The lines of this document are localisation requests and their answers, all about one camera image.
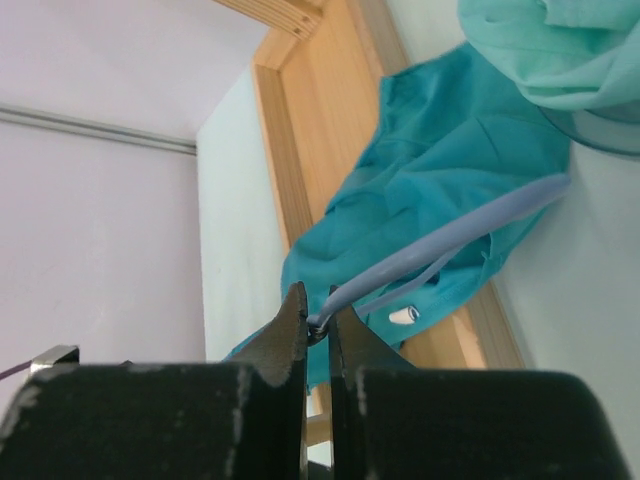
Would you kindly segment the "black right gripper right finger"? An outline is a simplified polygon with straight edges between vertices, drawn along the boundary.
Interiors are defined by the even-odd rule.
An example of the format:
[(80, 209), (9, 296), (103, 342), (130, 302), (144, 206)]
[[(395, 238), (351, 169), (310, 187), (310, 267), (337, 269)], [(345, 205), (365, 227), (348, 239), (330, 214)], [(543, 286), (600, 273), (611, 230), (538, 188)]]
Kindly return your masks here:
[(327, 327), (331, 479), (627, 479), (590, 388), (562, 372), (421, 369), (357, 316)]

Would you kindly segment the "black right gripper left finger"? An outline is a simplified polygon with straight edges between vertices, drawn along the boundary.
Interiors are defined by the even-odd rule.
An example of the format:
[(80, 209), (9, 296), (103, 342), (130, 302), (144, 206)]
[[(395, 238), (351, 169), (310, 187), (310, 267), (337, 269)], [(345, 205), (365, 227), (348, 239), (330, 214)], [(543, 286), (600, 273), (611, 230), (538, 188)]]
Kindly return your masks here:
[(304, 479), (307, 299), (290, 287), (229, 359), (59, 363), (1, 424), (5, 479)]

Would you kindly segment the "light blue wire hanger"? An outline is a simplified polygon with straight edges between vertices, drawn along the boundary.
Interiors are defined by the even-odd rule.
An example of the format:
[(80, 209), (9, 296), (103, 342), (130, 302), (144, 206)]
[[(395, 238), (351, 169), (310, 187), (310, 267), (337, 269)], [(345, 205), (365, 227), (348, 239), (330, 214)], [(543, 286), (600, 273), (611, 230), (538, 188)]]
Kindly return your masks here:
[(360, 311), (364, 314), (393, 301), (426, 282), (461, 249), (512, 222), (522, 220), (561, 198), (571, 183), (567, 174), (554, 174), (535, 180), (500, 196), (477, 209), (419, 238), (387, 256), (331, 293), (319, 313), (308, 317), (308, 344), (313, 346), (327, 335), (330, 317), (399, 278), (425, 267), (426, 271), (407, 285), (383, 298), (371, 301)]

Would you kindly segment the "dark teal t shirt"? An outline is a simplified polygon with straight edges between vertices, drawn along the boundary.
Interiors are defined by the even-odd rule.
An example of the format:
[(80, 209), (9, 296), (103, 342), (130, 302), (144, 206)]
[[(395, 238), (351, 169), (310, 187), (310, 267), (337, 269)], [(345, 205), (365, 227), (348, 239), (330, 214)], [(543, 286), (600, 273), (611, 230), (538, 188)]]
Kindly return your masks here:
[(569, 140), (475, 48), (384, 78), (379, 122), (282, 267), (317, 313), (339, 286), (474, 209), (569, 167)]

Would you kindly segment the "light teal t shirt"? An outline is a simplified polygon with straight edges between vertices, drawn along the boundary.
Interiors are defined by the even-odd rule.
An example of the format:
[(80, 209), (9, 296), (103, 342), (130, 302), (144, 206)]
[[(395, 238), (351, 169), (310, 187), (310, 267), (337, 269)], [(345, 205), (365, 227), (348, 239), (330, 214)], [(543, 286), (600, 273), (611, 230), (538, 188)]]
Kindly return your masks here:
[(458, 20), (536, 105), (598, 109), (639, 97), (636, 1), (461, 1)]

